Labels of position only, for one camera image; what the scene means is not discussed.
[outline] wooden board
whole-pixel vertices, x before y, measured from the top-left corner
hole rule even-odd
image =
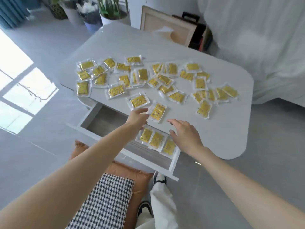
[[[189,46],[196,29],[196,25],[176,19],[163,12],[143,5],[141,27],[143,31],[153,32],[167,26],[173,29],[171,39],[178,44]]]

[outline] sneaker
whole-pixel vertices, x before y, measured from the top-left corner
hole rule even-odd
[[[153,175],[153,184],[156,184],[157,182],[161,182],[166,185],[166,177],[163,174],[155,171]]]
[[[150,213],[150,215],[152,216],[152,207],[150,205],[150,202],[149,201],[143,201],[143,202],[140,203],[140,206],[139,206],[138,217],[142,213],[142,210],[144,208],[147,208],[149,213]]]

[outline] white cloth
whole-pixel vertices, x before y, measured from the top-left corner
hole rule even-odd
[[[150,191],[150,198],[154,218],[144,208],[136,229],[177,229],[177,208],[167,186],[157,182]]]
[[[304,0],[198,0],[198,7],[215,41],[211,55],[254,78],[254,104],[305,95]]]

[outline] orange cushion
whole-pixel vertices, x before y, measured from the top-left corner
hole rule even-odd
[[[75,140],[75,149],[73,150],[69,160],[84,152],[89,146]],[[142,170],[131,168],[130,166],[113,161],[107,168],[105,173],[129,178],[135,181],[132,197],[126,212],[126,218],[123,229],[134,229],[137,222],[138,208],[143,196],[147,192],[148,183],[153,176],[153,173],[146,173]]]

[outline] table drawer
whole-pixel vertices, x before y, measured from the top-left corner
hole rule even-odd
[[[90,108],[78,126],[70,124],[68,126],[95,140],[100,140],[117,127],[123,125],[126,120],[126,115],[97,102]],[[121,153],[178,181],[178,178],[173,176],[173,171],[179,158],[180,150],[170,159],[145,145],[131,141],[121,150]]]

